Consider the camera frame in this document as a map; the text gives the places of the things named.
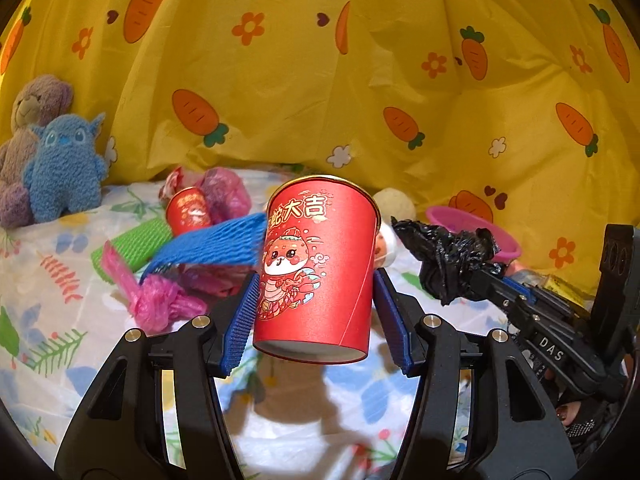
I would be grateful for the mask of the person's right hand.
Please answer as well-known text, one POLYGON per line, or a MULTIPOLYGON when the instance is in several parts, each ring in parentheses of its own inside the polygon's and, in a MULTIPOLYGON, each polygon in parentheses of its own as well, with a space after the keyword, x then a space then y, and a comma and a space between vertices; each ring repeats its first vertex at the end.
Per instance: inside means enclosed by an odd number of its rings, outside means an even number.
POLYGON ((564 427, 570 426, 579 413, 582 404, 579 401, 568 402, 556 408, 556 416, 564 427))

